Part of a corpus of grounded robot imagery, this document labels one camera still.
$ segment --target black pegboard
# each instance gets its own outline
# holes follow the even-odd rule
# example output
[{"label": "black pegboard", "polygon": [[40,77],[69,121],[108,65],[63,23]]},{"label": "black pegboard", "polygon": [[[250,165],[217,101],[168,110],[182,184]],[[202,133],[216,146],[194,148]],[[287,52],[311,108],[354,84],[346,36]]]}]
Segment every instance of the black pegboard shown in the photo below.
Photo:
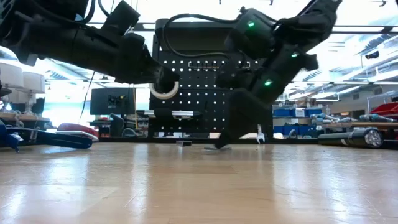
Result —
[{"label": "black pegboard", "polygon": [[[232,60],[239,66],[242,63],[240,54],[232,54]],[[156,36],[154,36],[153,57],[164,66],[177,72],[180,75],[180,87],[178,93],[171,99],[160,100],[150,96],[149,109],[170,108],[174,111],[198,111],[203,114],[200,119],[174,121],[162,121],[151,119],[149,121],[149,132],[189,132],[189,133],[210,133],[221,132],[226,126],[228,119],[228,97],[231,90],[219,88],[215,85],[216,72],[218,67],[226,62],[223,57],[206,58],[181,58],[168,51],[159,50]],[[247,60],[244,66],[257,69],[262,61]],[[271,126],[270,131],[263,128],[263,132],[272,134],[272,109],[269,114],[270,122],[263,126]],[[257,125],[253,125],[252,132],[257,132]]]}]

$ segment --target cylinder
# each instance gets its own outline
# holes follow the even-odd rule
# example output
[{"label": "cylinder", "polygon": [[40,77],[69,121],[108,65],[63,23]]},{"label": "cylinder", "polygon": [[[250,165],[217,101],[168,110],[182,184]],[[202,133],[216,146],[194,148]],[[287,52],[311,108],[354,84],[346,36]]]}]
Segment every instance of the cylinder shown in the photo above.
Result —
[{"label": "cylinder", "polygon": [[365,148],[380,148],[383,144],[381,133],[374,128],[358,129],[348,133],[321,134],[319,144],[326,146],[351,146]]}]

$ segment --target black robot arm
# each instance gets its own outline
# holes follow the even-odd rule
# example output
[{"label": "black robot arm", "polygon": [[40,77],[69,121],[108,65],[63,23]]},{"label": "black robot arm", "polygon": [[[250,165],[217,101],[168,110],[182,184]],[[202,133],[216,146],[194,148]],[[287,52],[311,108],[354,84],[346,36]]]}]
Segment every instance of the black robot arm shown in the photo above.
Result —
[{"label": "black robot arm", "polygon": [[[296,74],[303,68],[318,68],[316,55],[307,52],[330,36],[340,3],[341,0],[312,1],[298,16],[275,23],[255,9],[242,10],[241,21],[227,43],[253,59],[266,60],[257,70],[239,70],[232,63],[220,68],[217,85],[234,90],[229,98],[227,127],[221,132],[217,148],[247,134],[255,125],[264,124],[267,105],[283,94]],[[257,27],[266,33],[251,30]],[[256,40],[262,40],[257,45],[260,47],[256,47]]]},{"label": "black robot arm", "polygon": [[0,43],[14,51],[21,63],[53,58],[110,75],[117,82],[163,83],[179,76],[152,59],[144,38],[129,32],[139,14],[121,1],[102,28],[89,27],[95,1],[86,19],[88,0],[0,1]]}]

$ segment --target red object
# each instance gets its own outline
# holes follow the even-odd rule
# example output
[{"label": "red object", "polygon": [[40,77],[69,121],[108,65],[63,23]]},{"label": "red object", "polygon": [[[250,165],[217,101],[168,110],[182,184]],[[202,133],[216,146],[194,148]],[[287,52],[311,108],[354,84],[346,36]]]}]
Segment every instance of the red object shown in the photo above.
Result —
[{"label": "red object", "polygon": [[88,128],[86,126],[80,124],[71,124],[71,123],[62,123],[58,128],[57,131],[84,131],[88,134],[92,134],[98,137],[98,132],[92,128]]},{"label": "red object", "polygon": [[398,103],[384,103],[371,111],[371,114],[380,116],[398,117]]}]

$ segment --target wooden floor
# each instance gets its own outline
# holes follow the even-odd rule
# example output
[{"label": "wooden floor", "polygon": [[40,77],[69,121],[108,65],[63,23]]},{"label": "wooden floor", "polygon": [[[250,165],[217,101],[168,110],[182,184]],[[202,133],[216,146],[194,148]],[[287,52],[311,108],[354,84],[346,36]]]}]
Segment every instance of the wooden floor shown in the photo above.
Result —
[{"label": "wooden floor", "polygon": [[398,151],[95,144],[0,151],[0,223],[398,223]]}]

